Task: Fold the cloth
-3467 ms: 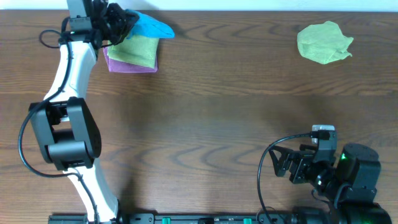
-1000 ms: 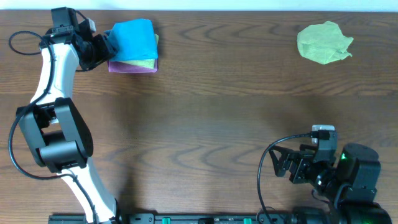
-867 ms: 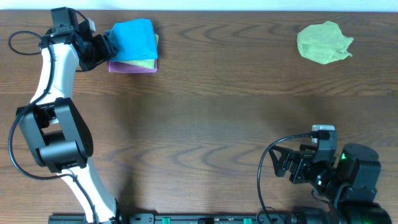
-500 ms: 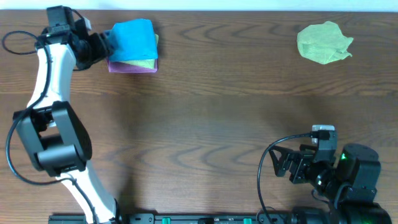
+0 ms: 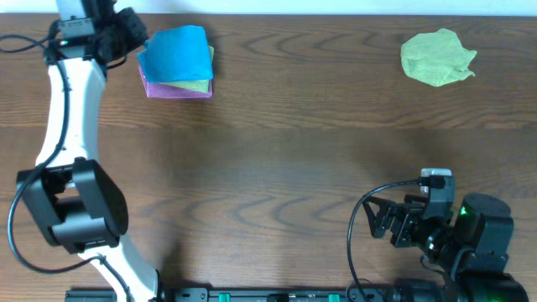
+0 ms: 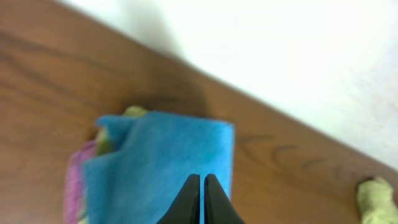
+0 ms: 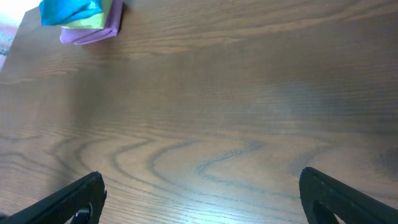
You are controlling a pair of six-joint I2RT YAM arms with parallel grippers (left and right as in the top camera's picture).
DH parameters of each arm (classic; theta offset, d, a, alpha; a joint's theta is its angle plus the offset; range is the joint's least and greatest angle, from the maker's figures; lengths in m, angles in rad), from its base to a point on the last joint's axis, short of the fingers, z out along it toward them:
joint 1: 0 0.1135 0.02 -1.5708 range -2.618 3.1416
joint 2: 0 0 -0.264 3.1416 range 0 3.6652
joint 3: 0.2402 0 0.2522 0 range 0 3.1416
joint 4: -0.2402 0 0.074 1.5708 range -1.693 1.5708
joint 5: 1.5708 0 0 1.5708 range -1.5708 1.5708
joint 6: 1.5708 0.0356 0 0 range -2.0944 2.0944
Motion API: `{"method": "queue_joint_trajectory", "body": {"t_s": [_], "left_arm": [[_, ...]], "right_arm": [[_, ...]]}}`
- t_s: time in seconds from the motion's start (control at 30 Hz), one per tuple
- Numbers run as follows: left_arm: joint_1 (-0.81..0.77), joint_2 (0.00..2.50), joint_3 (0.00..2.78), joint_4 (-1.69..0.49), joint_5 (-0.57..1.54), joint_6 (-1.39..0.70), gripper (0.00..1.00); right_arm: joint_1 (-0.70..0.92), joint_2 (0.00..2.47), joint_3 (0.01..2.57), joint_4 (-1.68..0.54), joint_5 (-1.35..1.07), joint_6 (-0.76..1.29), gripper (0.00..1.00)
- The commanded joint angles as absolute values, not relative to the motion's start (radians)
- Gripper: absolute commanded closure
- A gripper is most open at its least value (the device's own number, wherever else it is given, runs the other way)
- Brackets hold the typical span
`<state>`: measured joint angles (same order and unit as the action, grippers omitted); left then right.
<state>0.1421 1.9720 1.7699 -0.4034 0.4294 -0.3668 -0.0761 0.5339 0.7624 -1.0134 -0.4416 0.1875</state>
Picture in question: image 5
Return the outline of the blue microfiber cloth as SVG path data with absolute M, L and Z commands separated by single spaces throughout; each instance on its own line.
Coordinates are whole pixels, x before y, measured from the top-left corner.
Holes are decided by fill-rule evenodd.
M 201 26 L 156 31 L 143 47 L 138 62 L 150 83 L 213 79 L 211 51 Z

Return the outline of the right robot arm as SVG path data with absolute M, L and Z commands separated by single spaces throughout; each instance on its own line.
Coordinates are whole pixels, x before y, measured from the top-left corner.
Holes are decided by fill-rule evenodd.
M 425 215 L 425 200 L 407 195 L 404 202 L 370 197 L 364 203 L 375 238 L 392 232 L 395 247 L 418 247 L 422 258 L 440 267 L 444 286 L 401 279 L 389 301 L 525 301 L 524 287 L 505 273 L 514 232 L 510 207 L 490 195 L 465 195 L 457 216 Z

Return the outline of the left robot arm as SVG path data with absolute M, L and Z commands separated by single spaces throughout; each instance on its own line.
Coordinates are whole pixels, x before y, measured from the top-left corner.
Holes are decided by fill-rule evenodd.
M 94 266 L 114 301 L 161 301 L 159 272 L 134 246 L 125 197 L 98 161 L 97 124 L 107 72 L 148 38 L 131 8 L 111 1 L 60 1 L 43 43 L 51 101 L 33 169 L 17 176 L 23 202 L 45 241 Z

